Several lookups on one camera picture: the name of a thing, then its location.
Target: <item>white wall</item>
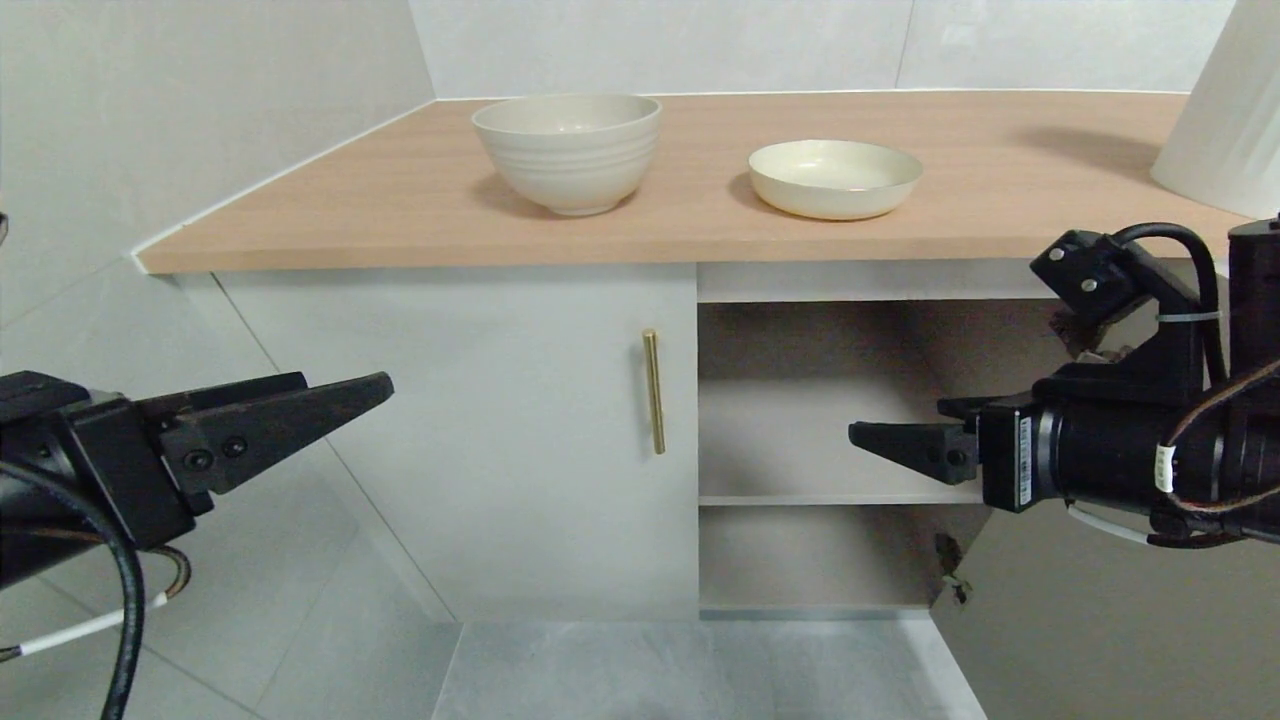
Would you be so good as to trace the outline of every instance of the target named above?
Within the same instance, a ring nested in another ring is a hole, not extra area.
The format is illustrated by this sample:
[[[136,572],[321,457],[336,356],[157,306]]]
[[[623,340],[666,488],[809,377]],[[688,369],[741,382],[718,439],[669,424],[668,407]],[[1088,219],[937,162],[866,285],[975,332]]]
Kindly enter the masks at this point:
[[[132,397],[273,366],[210,277],[184,292],[128,250],[431,94],[404,0],[0,3],[0,51],[4,372]],[[148,619],[129,717],[421,717],[457,629],[332,448],[215,501],[174,543],[195,578]],[[0,644],[119,601],[88,553],[0,593]],[[96,716],[114,646],[4,665],[0,715]]]
[[[410,0],[440,97],[1189,91],[1231,0]]]

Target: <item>wire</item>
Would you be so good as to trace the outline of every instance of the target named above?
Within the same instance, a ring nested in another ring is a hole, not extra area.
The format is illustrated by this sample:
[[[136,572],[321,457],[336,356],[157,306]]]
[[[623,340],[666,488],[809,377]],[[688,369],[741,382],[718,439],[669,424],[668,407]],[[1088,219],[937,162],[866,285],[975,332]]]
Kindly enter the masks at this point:
[[[102,544],[102,537],[86,533],[83,530],[72,530],[67,528],[56,528],[52,525],[36,525],[28,523],[5,523],[0,524],[0,536],[32,536],[42,538],[58,538],[69,539],[78,542],[88,542],[93,544]],[[177,547],[169,544],[161,544],[157,547],[146,548],[142,552],[148,555],[159,555],[161,557],[168,557],[174,564],[174,579],[173,583],[165,588],[164,594],[169,600],[173,600],[191,582],[191,560],[187,553],[178,550]]]
[[[86,533],[83,530],[70,530],[64,528],[54,528],[46,525],[32,525],[32,524],[15,524],[8,523],[0,525],[0,536],[32,536],[32,537],[45,537],[45,538],[59,538],[78,542],[88,542],[95,544],[102,544],[102,537]],[[150,555],[159,555],[161,557],[168,557],[173,561],[175,566],[174,579],[165,591],[147,602],[147,610],[155,610],[164,607],[170,600],[178,596],[187,584],[191,582],[191,560],[180,550],[161,544],[159,547],[147,548],[142,552]],[[8,662],[10,660],[17,660],[19,657],[27,657],[35,655],[42,650],[49,650],[51,647],[58,647],[60,644],[69,643],[72,641],[83,638],[86,635],[105,630],[108,628],[114,628],[120,624],[124,619],[124,614],[120,610],[114,612],[108,612],[105,615],[99,615],[91,620],[79,623],[78,625],[72,625],[70,628],[64,628],[55,633],[49,633],[47,635],[41,635],[33,638],[13,647],[0,647],[0,662]]]
[[[1170,550],[1211,550],[1215,547],[1222,547],[1224,544],[1231,544],[1233,542],[1240,542],[1243,539],[1245,539],[1244,536],[1229,536],[1225,533],[1212,536],[1192,536],[1189,538],[1151,536],[1147,538],[1147,543],[1155,547],[1167,547]]]
[[[1117,246],[1125,246],[1144,237],[1164,237],[1187,249],[1196,266],[1196,283],[1199,286],[1199,305],[1204,313],[1221,310],[1217,292],[1217,269],[1213,266],[1213,254],[1204,240],[1190,228],[1174,223],[1139,223],[1129,225],[1111,236]],[[1226,357],[1222,352],[1222,328],[1217,315],[1199,323],[1204,343],[1204,363],[1208,365],[1210,384],[1226,380]]]
[[[1184,414],[1167,433],[1165,433],[1165,437],[1157,448],[1156,482],[1157,486],[1165,491],[1169,500],[1172,501],[1174,505],[1192,512],[1224,514],[1249,507],[1251,505],[1257,505],[1268,497],[1280,495],[1280,486],[1276,486],[1257,495],[1225,502],[1194,502],[1183,500],[1172,492],[1174,454],[1178,451],[1179,438],[1181,438],[1192,425],[1194,425],[1201,418],[1215,407],[1229,402],[1231,398],[1248,392],[1262,383],[1275,379],[1277,375],[1280,375],[1280,357],[1276,357],[1275,360],[1266,363],[1256,370],[1240,375],[1219,388],[1210,388],[1208,395],[1193,405],[1192,409],[1187,411],[1187,414]]]
[[[133,676],[138,669],[138,656],[142,652],[142,625],[145,621],[146,587],[138,555],[133,551],[124,533],[115,521],[79,491],[63,484],[63,479],[40,468],[0,460],[0,473],[36,488],[72,511],[79,514],[102,537],[102,543],[111,551],[116,569],[120,573],[120,589],[124,594],[124,607],[120,611],[123,628],[120,647],[115,655],[115,670],[111,684],[102,703],[102,720],[123,720],[124,706],[129,701]]]
[[[1088,512],[1085,510],[1080,510],[1074,503],[1068,503],[1068,506],[1066,506],[1066,514],[1070,515],[1071,518],[1075,518],[1076,520],[1084,523],[1085,525],[1089,525],[1092,528],[1097,528],[1097,529],[1100,529],[1103,533],[1107,533],[1110,536],[1115,536],[1117,538],[1123,538],[1123,539],[1126,539],[1126,541],[1130,541],[1130,542],[1135,542],[1138,544],[1147,544],[1147,533],[1139,533],[1138,530],[1126,528],[1126,527],[1120,525],[1117,523],[1112,523],[1111,520],[1107,520],[1105,518],[1098,518],[1097,515],[1094,515],[1092,512]]]

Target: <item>cream bowl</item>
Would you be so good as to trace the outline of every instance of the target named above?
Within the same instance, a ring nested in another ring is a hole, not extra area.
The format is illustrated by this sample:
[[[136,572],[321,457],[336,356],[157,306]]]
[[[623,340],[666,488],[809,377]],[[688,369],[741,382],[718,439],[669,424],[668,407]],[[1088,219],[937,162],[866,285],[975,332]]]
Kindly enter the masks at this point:
[[[892,147],[846,140],[768,145],[748,158],[751,187],[769,205],[820,220],[883,215],[906,201],[924,165]]]
[[[543,95],[483,108],[471,124],[516,192],[559,215],[595,215],[640,187],[660,118],[650,97]]]

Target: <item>countertop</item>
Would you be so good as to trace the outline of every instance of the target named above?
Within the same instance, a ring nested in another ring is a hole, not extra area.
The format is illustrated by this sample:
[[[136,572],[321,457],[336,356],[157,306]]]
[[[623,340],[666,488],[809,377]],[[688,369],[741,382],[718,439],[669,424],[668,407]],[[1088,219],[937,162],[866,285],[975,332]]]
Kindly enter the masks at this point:
[[[640,190],[561,218],[515,195],[470,126],[488,101],[438,101],[138,251],[148,273],[216,270],[1029,259],[1070,228],[1149,220],[1199,232],[1215,255],[1245,218],[1148,177],[1184,95],[886,91],[660,97]],[[746,156],[805,137],[891,145],[924,163],[900,209],[808,220],[755,197]],[[1179,256],[1153,241],[1156,255]]]

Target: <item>lamp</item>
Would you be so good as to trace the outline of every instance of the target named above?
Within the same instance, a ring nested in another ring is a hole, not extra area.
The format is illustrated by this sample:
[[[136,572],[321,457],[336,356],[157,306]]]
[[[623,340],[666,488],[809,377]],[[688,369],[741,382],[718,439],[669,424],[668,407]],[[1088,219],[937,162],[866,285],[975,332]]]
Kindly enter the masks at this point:
[[[1248,218],[1280,209],[1280,0],[1236,0],[1151,177]]]

